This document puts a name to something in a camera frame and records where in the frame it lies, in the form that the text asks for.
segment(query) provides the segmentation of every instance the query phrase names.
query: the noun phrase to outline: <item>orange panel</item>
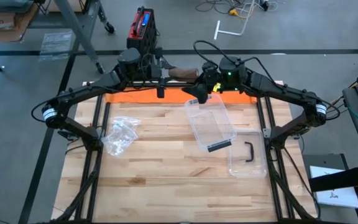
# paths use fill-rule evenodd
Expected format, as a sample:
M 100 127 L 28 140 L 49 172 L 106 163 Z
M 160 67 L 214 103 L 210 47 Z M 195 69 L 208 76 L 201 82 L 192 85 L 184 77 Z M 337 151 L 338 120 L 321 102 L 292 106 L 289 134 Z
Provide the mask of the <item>orange panel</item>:
M 238 91 L 226 91 L 220 94 L 220 97 L 225 103 L 256 103 L 256 98 L 247 96 L 245 93 L 240 94 Z M 157 98 L 156 90 L 144 90 L 107 94 L 105 100 L 110 103 L 186 103 L 194 98 L 180 88 L 169 88 L 165 90 L 163 99 Z

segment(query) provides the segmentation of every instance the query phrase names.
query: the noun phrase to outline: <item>clear plastic box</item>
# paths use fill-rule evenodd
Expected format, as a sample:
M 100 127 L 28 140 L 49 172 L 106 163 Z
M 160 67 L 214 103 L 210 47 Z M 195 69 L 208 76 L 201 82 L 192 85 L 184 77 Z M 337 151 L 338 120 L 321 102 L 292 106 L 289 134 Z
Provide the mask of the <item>clear plastic box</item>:
M 262 132 L 258 129 L 249 128 L 236 128 L 235 130 L 237 137 L 232 141 L 232 146 L 229 148 L 230 174 L 244 178 L 265 177 L 267 163 Z
M 185 103 L 185 109 L 200 149 L 212 152 L 229 146 L 236 137 L 219 95 L 209 95 L 204 104 L 199 104 L 197 99 L 189 100 Z

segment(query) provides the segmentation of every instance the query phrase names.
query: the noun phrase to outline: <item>plastic bag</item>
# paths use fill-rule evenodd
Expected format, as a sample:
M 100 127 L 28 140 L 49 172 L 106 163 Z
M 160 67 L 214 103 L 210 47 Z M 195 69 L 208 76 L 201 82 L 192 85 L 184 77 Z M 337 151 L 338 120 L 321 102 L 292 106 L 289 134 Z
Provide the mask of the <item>plastic bag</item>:
M 42 41 L 39 61 L 61 60 L 68 58 L 72 32 L 45 34 Z
M 108 154 L 120 156 L 133 141 L 137 139 L 135 133 L 140 120 L 125 116 L 114 117 L 110 133 L 102 138 Z

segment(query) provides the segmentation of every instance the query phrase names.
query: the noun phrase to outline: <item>black plastic handle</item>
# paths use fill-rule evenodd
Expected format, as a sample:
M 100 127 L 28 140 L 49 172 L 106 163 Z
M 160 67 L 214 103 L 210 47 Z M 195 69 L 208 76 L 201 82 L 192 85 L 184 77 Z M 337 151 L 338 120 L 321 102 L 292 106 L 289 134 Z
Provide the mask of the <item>black plastic handle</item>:
M 252 162 L 254 160 L 254 145 L 251 142 L 245 142 L 245 144 L 248 144 L 250 146 L 250 153 L 251 153 L 251 158 L 246 159 L 246 162 Z
M 135 23 L 135 27 L 134 27 L 134 35 L 137 35 L 137 26 L 139 25 L 140 18 L 142 17 L 143 13 L 144 13 L 144 6 L 142 6 L 142 7 L 140 8 L 139 15 L 137 16 L 136 23 Z

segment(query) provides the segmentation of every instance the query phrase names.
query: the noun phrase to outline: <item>wooden table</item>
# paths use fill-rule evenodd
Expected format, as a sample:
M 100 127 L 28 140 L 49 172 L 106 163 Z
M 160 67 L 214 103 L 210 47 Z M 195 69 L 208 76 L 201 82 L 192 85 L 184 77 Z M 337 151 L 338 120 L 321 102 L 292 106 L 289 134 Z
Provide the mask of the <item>wooden table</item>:
M 95 104 L 95 98 L 80 103 L 75 119 L 89 125 Z M 292 119 L 288 103 L 272 99 L 272 105 L 277 125 Z M 226 108 L 236 128 L 260 128 L 256 105 L 233 104 Z M 114 116 L 140 119 L 136 131 L 139 138 L 119 158 L 103 152 L 93 222 L 277 221 L 269 175 L 261 179 L 231 176 L 227 150 L 208 153 L 198 148 L 183 104 L 113 104 L 109 126 Z M 298 141 L 289 139 L 286 147 L 307 181 Z M 61 215 L 60 210 L 66 209 L 77 194 L 85 154 L 84 149 L 67 154 L 52 218 Z M 292 193 L 306 211 L 316 216 L 312 198 L 283 155 Z M 286 217 L 281 190 L 280 199 Z

